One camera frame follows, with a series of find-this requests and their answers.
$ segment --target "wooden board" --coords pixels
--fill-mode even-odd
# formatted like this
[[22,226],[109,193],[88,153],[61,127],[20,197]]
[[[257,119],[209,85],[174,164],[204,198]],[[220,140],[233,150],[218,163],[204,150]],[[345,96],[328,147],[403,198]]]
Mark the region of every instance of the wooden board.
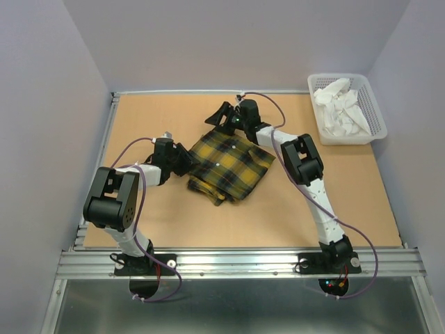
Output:
[[[338,217],[362,230],[376,246],[400,246],[401,241],[370,145],[323,146],[308,95],[273,95],[287,117],[291,134],[312,135],[325,165],[325,186]],[[255,98],[261,119],[272,125],[281,117],[267,100]],[[135,138],[169,131],[190,148],[212,126],[204,120],[233,95],[123,95],[113,123],[104,165],[110,166]],[[153,152],[149,141],[135,144],[118,165],[144,161]],[[318,246],[316,227],[307,203],[274,161],[258,187],[242,202],[214,206],[206,196],[186,188],[188,177],[171,178],[149,188],[140,229],[157,247],[287,247]],[[368,246],[346,230],[353,245]],[[115,246],[93,224],[86,247]]]

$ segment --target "yellow checkered fabric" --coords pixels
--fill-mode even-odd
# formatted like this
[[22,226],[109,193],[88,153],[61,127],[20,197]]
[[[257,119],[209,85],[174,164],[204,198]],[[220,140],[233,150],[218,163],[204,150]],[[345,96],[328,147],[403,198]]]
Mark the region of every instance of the yellow checkered fabric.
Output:
[[200,164],[189,173],[188,188],[204,193],[214,205],[243,200],[275,159],[247,139],[216,130],[203,136],[189,152]]

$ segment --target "plastic basket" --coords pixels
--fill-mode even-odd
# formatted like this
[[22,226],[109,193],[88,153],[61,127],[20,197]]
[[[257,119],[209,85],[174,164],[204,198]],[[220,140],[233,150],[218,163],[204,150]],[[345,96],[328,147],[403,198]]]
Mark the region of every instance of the plastic basket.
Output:
[[[315,104],[314,92],[324,88],[330,83],[340,79],[349,78],[349,89],[358,91],[358,105],[362,109],[364,117],[371,128],[371,136],[333,136],[323,130],[323,107]],[[383,120],[380,109],[375,100],[374,93],[369,85],[368,79],[360,74],[348,73],[322,73],[313,74],[307,78],[309,91],[311,93],[312,106],[317,121],[320,142],[323,145],[363,145],[374,139],[382,139],[387,136],[388,130]]]

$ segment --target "white wall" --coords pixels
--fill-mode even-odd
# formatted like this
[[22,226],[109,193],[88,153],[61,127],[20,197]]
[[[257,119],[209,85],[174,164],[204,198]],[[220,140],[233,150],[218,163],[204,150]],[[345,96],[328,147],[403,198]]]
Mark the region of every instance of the white wall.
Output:
[[0,331],[39,333],[109,94],[61,0],[0,7]]
[[112,91],[307,89],[366,74],[409,0],[64,0]]
[[388,127],[374,152],[402,238],[445,321],[445,1],[412,0],[369,79]]

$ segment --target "white cloth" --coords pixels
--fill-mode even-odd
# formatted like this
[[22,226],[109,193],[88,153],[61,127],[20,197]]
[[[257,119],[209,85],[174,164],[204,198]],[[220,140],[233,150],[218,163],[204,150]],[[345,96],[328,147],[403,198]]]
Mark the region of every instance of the white cloth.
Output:
[[333,136],[370,136],[371,129],[357,105],[358,92],[348,90],[349,79],[341,78],[314,93],[323,108],[323,129]]

